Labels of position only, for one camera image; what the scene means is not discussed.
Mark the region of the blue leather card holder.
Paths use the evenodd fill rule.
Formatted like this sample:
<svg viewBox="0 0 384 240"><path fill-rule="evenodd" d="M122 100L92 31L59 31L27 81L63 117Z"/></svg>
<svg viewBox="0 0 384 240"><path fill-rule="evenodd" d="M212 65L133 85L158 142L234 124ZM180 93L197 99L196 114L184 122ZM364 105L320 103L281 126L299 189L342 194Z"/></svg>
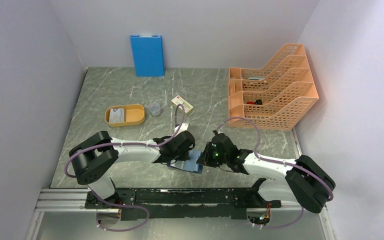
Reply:
<svg viewBox="0 0 384 240"><path fill-rule="evenodd" d="M203 165L197 163L201 154L202 152L199 150L190 150L188 153L189 159L185 161L172 161L167 163L166 165L169 168L191 172L195 174L201 174L203 171Z"/></svg>

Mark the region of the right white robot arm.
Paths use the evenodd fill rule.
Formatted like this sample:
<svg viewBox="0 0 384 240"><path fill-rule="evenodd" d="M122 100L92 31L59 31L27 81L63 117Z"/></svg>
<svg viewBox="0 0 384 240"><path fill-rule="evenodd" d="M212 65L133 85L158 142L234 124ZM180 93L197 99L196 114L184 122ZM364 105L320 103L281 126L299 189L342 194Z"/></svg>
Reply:
<svg viewBox="0 0 384 240"><path fill-rule="evenodd" d="M224 133L207 142L198 164L217 168L227 165L232 172L264 177L250 193L250 202L262 207L269 201L299 203L305 210L318 214L332 200L334 180L309 156L281 159L239 149Z"/></svg>

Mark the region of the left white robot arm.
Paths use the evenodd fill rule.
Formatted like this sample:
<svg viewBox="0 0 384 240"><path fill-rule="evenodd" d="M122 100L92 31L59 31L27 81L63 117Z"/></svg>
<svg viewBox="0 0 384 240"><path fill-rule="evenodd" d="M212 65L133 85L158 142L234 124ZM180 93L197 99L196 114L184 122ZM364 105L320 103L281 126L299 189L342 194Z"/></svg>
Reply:
<svg viewBox="0 0 384 240"><path fill-rule="evenodd" d="M167 164L185 161L195 147L195 138L187 131L148 141L124 141L99 131L69 152L73 178L79 185L88 186L106 208L114 207L119 194L107 171L116 163L145 162Z"/></svg>

